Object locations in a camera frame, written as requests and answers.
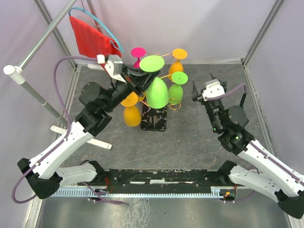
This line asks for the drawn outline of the green wine glass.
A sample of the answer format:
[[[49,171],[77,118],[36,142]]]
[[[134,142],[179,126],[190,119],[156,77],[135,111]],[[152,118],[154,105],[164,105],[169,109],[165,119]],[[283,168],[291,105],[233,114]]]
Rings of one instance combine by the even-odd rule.
[[[164,59],[158,55],[149,55],[140,62],[140,69],[145,72],[161,70],[165,64]],[[147,104],[154,109],[165,107],[169,101],[168,88],[158,76],[153,80],[145,92]]]
[[[169,103],[171,105],[177,105],[182,101],[182,85],[187,83],[188,76],[184,72],[177,71],[172,74],[171,79],[174,84],[168,89]]]

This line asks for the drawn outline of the pink wine glass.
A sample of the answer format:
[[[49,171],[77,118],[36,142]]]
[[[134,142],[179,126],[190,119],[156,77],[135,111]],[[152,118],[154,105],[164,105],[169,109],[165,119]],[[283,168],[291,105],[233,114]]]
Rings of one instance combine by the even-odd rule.
[[[140,67],[141,58],[143,56],[145,56],[145,54],[146,54],[146,50],[144,48],[142,48],[142,47],[134,47],[131,50],[131,55],[133,57],[137,58],[136,62],[133,65],[134,68],[139,68]]]

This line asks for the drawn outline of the green wine glass front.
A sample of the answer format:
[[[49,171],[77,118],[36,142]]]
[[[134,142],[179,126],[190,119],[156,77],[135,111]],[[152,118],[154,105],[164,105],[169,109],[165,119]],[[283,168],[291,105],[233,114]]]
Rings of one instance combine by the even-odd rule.
[[[172,74],[171,79],[174,84],[168,89],[169,103],[171,105],[177,105],[182,101],[182,85],[187,83],[188,76],[184,72],[177,71]]]

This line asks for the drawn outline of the orange wine glass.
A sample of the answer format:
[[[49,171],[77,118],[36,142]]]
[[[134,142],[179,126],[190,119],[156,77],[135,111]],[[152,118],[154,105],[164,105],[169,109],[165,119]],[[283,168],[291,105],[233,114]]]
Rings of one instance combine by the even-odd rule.
[[[176,48],[172,51],[172,56],[175,59],[175,62],[169,68],[169,75],[179,71],[183,72],[181,60],[185,59],[187,55],[187,51],[182,48]]]
[[[142,94],[138,95],[138,100],[139,101],[143,101],[146,98],[145,92],[143,92]]]
[[[123,119],[127,126],[135,127],[141,122],[141,113],[136,107],[138,95],[135,92],[130,93],[120,104],[125,107]]]

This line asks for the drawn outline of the orange wine glass front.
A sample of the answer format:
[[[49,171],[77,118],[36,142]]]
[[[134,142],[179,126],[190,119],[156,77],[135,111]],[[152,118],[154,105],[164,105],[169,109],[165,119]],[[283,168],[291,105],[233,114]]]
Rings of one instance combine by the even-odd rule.
[[[185,59],[187,55],[187,51],[182,48],[176,48],[172,51],[172,56],[175,59],[175,62],[169,68],[169,75],[179,71],[183,72],[181,60]]]

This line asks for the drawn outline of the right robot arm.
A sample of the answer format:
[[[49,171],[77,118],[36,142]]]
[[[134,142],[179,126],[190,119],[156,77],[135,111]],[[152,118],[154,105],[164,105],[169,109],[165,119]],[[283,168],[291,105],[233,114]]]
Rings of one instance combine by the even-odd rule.
[[[252,173],[227,161],[217,174],[218,182],[242,185],[278,204],[289,216],[304,216],[304,176],[270,153],[245,127],[249,123],[244,110],[247,86],[241,83],[227,91],[227,83],[215,77],[200,91],[193,86],[191,98],[206,109],[213,132],[221,146],[254,165],[261,174]]]

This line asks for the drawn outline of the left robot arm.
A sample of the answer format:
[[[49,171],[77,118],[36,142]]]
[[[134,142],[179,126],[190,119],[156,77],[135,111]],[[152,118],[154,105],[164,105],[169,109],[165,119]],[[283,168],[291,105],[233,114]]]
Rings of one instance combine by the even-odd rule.
[[[60,165],[79,147],[97,136],[111,121],[112,112],[128,95],[141,95],[157,78],[160,71],[144,72],[139,68],[123,66],[121,74],[126,80],[117,80],[106,89],[96,82],[87,83],[79,97],[83,110],[68,129],[43,152],[32,159],[22,158],[18,163],[35,195],[40,199],[53,195],[60,187],[83,183],[101,185],[105,171],[97,161],[61,168]]]

